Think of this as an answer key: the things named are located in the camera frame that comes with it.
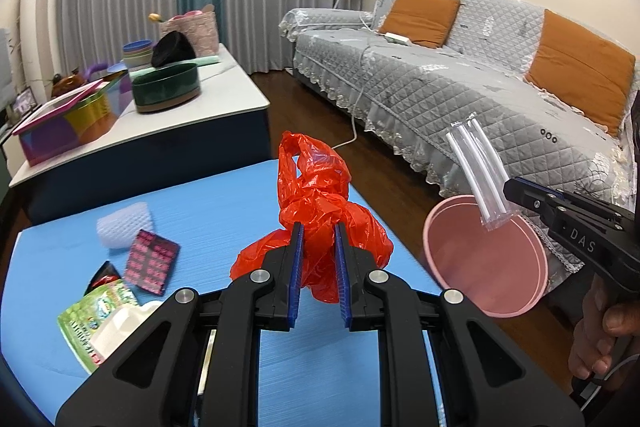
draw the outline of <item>orange cushion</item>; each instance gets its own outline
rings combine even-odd
[[[380,33],[395,33],[414,44],[441,48],[460,8],[460,0],[396,0]]]
[[[588,29],[545,11],[545,24],[528,82],[577,107],[616,137],[636,58]]]

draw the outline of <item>sofa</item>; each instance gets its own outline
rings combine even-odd
[[[630,108],[640,87],[640,62],[615,138],[580,110],[524,81],[540,42],[543,7],[520,0],[460,0],[443,47],[430,49],[387,42],[376,33],[394,1],[377,0],[373,12],[288,12],[280,33],[294,43],[294,75],[354,114],[415,171],[425,172],[443,197],[470,193],[445,134],[475,113],[510,176],[588,191],[633,208]],[[527,218],[548,249],[551,291],[583,265],[549,240],[536,216]]]

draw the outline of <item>red plastic bag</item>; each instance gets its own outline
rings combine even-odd
[[[294,156],[298,156],[297,177]],[[380,223],[359,204],[348,201],[351,175],[344,160],[327,144],[286,131],[278,154],[280,223],[276,230],[244,248],[231,267],[231,279],[258,269],[264,255],[289,244],[295,222],[305,226],[302,286],[322,302],[338,302],[334,225],[343,221],[350,243],[369,250],[379,268],[389,262],[394,245]]]

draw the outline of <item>metal screw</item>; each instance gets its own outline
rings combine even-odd
[[[191,290],[190,288],[182,288],[181,290],[178,290],[178,293],[175,294],[175,300],[180,302],[180,304],[187,304],[193,301],[193,298],[195,296],[196,294],[193,293],[193,290]]]
[[[389,280],[389,274],[383,270],[373,270],[373,272],[369,273],[369,279],[376,284],[382,284]]]
[[[269,277],[271,277],[271,274],[267,272],[267,270],[260,269],[251,272],[251,280],[253,282],[267,282],[269,280]]]
[[[465,296],[458,290],[447,290],[444,292],[444,299],[449,304],[460,304],[465,299]]]

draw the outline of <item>green snack package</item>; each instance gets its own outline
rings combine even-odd
[[[123,304],[138,305],[136,297],[118,279],[87,293],[58,316],[58,326],[66,343],[81,363],[92,373],[104,361],[89,340],[104,320]]]

